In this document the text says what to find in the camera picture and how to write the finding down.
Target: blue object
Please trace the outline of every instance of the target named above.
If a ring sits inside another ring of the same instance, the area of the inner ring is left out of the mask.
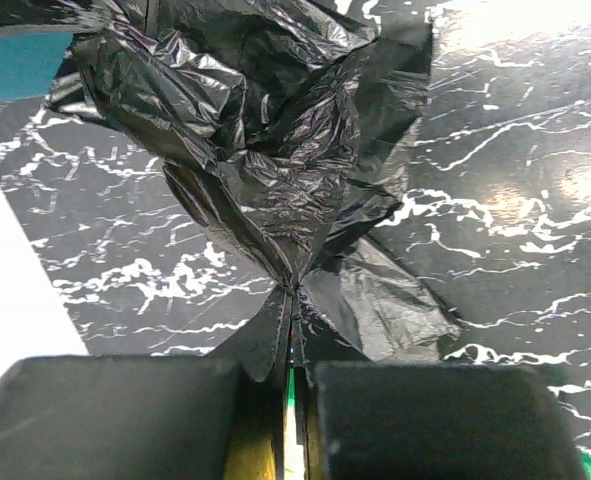
[[[0,38],[0,102],[48,93],[71,39],[64,33]]]

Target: wrinkled plastic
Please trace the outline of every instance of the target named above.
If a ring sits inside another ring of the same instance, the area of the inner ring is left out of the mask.
[[[245,327],[274,322],[273,343],[246,355],[255,378],[277,362],[284,331],[304,365],[341,357],[335,347],[347,358],[434,358],[435,341],[456,334],[430,293],[365,237],[406,187],[430,25],[381,33],[309,0],[44,2],[45,23],[85,22],[50,108],[164,158],[193,219],[279,282]],[[58,4],[68,20],[52,20]],[[222,348],[244,356],[245,335]]]

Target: black marble surface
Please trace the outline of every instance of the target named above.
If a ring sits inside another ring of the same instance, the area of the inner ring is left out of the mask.
[[[331,4],[435,20],[409,189],[374,236],[464,319],[446,359],[540,369],[591,454],[591,0]],[[74,123],[0,105],[0,185],[90,351],[208,351],[272,282],[200,236],[159,160]]]

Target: plastic bag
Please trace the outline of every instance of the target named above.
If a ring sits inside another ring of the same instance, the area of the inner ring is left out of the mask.
[[[435,341],[457,328],[365,237],[405,188],[430,25],[381,33],[309,0],[45,3],[45,24],[83,23],[50,108],[164,158],[193,219],[280,284],[218,354],[236,350],[258,380],[289,333],[305,366],[437,359]],[[262,335],[265,348],[250,348]]]

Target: crumpled plastic bag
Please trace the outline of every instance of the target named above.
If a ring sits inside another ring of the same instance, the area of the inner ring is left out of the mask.
[[[367,235],[400,206],[430,25],[382,33],[311,0],[41,3],[45,24],[77,32],[50,108],[164,158],[193,219],[279,282],[242,329],[254,333],[220,351],[237,349],[257,380],[287,334],[305,366],[437,359],[457,327]],[[242,341],[262,334],[263,353]]]

